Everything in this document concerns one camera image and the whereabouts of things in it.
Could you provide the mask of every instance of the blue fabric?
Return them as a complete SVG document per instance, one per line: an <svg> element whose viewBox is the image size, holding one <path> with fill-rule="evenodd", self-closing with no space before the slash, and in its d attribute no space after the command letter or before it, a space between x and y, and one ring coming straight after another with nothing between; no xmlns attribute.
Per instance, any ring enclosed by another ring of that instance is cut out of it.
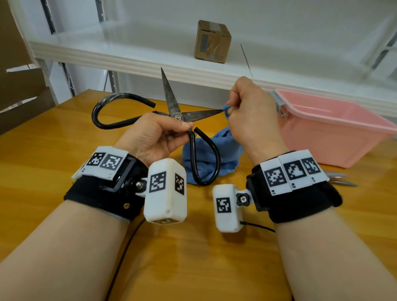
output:
<svg viewBox="0 0 397 301"><path fill-rule="evenodd" d="M229 118L226 113L228 108L230 108L230 106L224 106L222 108L225 112L226 119ZM211 140L218 147L221 155L221 170L219 175L224 176L235 171L239 165L243 147L234 140L229 127L216 133ZM200 178L203 179L203 181L209 180L215 170L215 155L211 147L202 138L196 138L196 159ZM186 169L187 182L196 184L193 179L190 161L190 143L187 143L183 146L182 150L182 164Z"/></svg>

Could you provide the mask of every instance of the wooden table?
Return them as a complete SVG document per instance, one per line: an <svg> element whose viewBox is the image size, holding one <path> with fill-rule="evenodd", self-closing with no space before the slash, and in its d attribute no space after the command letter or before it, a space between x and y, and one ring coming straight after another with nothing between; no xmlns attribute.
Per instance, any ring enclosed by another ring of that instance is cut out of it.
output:
<svg viewBox="0 0 397 301"><path fill-rule="evenodd" d="M85 91L0 137L0 260L62 202L70 177L96 147L113 145L123 133L100 130L91 122L92 108L105 95ZM167 112L165 102L156 103L157 110ZM181 105L185 112L196 109ZM147 111L138 102L119 100L104 108L100 119L112 123ZM220 114L196 125L212 136L227 122ZM181 148L171 157L181 162ZM252 164L246 154L240 162L236 172L215 184L243 189ZM344 197L338 211L396 277L397 141L381 143L347 173L360 186L337 187ZM275 234L248 226L239 233L220 233L211 190L188 186L188 216L182 224L143 224L111 300L291 300ZM243 211L244 220L273 227L267 213L253 206ZM130 232L139 220L131 223Z"/></svg>

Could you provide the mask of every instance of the person's left hand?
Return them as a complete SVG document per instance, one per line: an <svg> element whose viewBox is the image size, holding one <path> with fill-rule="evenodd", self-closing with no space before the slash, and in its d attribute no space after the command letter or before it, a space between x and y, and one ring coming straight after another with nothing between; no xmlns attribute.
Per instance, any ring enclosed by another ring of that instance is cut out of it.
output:
<svg viewBox="0 0 397 301"><path fill-rule="evenodd" d="M114 147L128 151L149 167L187 143L189 135L186 132L192 128L192 122L146 113L123 134Z"/></svg>

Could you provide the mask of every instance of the gray bin handle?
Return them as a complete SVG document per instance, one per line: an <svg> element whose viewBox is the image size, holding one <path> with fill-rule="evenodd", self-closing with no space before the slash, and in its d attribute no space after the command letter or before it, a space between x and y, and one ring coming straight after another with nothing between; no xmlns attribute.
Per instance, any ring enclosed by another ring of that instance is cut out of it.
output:
<svg viewBox="0 0 397 301"><path fill-rule="evenodd" d="M288 118L288 111L287 111L287 108L285 107L285 102L274 91L270 92L270 95L274 98L274 100L276 102L277 113L280 115L281 118L287 119Z"/></svg>

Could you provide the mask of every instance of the silver scissors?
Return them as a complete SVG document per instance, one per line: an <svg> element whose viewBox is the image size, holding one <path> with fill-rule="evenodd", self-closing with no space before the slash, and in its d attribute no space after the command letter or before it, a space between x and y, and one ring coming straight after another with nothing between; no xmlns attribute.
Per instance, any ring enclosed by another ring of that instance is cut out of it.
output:
<svg viewBox="0 0 397 301"><path fill-rule="evenodd" d="M163 112L157 112L153 111L155 114L159 115L164 115L164 116L170 116L172 118L185 121L185 122L194 122L197 120L205 119L208 117L211 117L213 115L222 113L223 110L204 110L204 111L194 111L194 112L181 112L181 109L179 108L178 102L175 99L175 95L172 92L170 83L168 82L168 79L163 71L163 68L161 68L161 77L163 80L163 87L164 87L164 93L166 95L166 102L167 102L167 107L168 107L168 112L163 113ZM112 95L109 95L108 97L105 97L102 99L98 104L93 109L93 112L91 114L91 118L93 120L93 123L100 129L118 129L120 127L125 127L131 124L134 124L141 116L130 118L127 120L123 120L120 122L115 122L111 124L103 124L98 120L98 114L99 112L103 109L105 105L108 103L115 101L117 99L122 99L122 98L127 98L127 99L132 99L139 101L151 108L154 108L156 104L144 97L141 97L139 95L131 94L131 93L115 93ZM188 132L189 139L190 139L190 155L191 155L191 168L192 168L192 174L193 174L193 179L196 181L197 184L201 186L207 186L210 185L215 179L217 178L219 171L220 171L220 165L221 165L221 158L219 154L219 150L214 144L214 142L206 135L204 134L198 127L196 127L193 131L189 130ZM199 172L197 170L197 160L196 160L196 134L197 133L212 149L212 151L215 154L215 170L214 173L212 174L212 177L208 181L203 181L201 180L199 176Z"/></svg>
<svg viewBox="0 0 397 301"><path fill-rule="evenodd" d="M343 174L340 172L330 172L330 171L326 171L326 170L324 170L324 172L327 175L327 177L330 178L330 180L329 180L330 183L337 184L337 185L353 186L353 187L358 186L358 184L343 180L343 178L347 177L347 174Z"/></svg>

